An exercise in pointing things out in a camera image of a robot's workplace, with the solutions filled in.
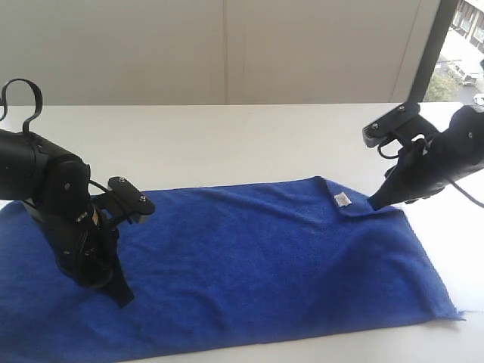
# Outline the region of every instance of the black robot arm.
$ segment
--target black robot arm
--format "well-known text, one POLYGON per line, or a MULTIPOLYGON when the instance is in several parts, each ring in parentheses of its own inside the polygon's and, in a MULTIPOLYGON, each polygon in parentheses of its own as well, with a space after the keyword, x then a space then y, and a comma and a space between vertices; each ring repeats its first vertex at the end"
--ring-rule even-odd
POLYGON ((405 103, 363 129, 368 147, 378 147, 383 157, 398 159, 368 199, 374 209, 428 198, 449 184, 462 191, 455 182, 484 168, 484 113, 463 106, 448 129, 439 132, 419 112, 418 104, 405 103), (381 148, 395 140, 402 145, 398 155, 385 156, 381 148))
POLYGON ((119 307, 134 295, 123 276, 116 252, 121 222, 143 222, 154 205, 124 178, 112 178, 109 189, 91 181, 80 157, 31 132, 29 123, 42 111, 39 87, 13 79, 2 89, 5 118, 7 87, 26 82, 33 90, 36 111, 20 133, 0 130, 0 200, 22 200, 45 235, 59 269, 82 287, 98 289, 119 307), (91 197, 89 184, 104 189, 91 197))

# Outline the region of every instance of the tabletop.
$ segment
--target tabletop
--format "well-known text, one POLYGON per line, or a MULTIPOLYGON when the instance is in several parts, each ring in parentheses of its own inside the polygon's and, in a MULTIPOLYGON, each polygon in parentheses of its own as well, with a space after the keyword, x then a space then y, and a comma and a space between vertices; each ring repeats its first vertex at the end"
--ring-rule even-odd
MULTIPOLYGON (((142 190, 281 182, 321 175, 366 194, 394 164, 367 149, 362 127, 394 104, 45 107, 31 130, 79 155, 101 184, 121 175, 142 190)), ((422 104, 447 127, 460 104, 422 104)), ((19 131, 31 107, 9 107, 3 129, 19 131)), ((484 200, 484 172, 460 182, 484 200)), ((467 321, 431 322, 285 343, 217 349, 145 362, 482 361, 484 209, 453 188, 404 206, 467 321)))

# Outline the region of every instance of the towel label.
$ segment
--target towel label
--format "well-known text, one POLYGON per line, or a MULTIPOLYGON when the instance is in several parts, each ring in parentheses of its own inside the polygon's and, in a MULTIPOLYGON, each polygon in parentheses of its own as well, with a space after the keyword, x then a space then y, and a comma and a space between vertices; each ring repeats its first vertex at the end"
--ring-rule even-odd
POLYGON ((334 199, 335 199, 335 201, 336 201, 336 203, 338 204, 339 207, 348 206, 349 204, 351 204, 351 200, 348 198, 348 196, 346 194, 344 194, 344 192, 341 192, 341 193, 335 195, 334 199))

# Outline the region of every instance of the microfiber towel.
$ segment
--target microfiber towel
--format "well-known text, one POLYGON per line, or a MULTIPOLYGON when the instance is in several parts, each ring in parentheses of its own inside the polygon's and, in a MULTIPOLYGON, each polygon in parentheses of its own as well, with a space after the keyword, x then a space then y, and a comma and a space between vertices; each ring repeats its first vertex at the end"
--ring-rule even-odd
POLYGON ((147 196, 151 219, 120 228, 135 293, 124 309, 57 270, 20 203, 0 211, 0 361, 125 361, 460 319, 405 214, 331 181, 147 196))

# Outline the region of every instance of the white wall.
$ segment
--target white wall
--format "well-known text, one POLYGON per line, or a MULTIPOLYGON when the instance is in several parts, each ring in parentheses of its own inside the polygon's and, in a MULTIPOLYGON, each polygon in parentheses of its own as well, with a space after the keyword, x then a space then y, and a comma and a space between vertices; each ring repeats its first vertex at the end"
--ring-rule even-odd
POLYGON ((0 82, 47 104, 403 101, 438 3, 0 0, 0 82))

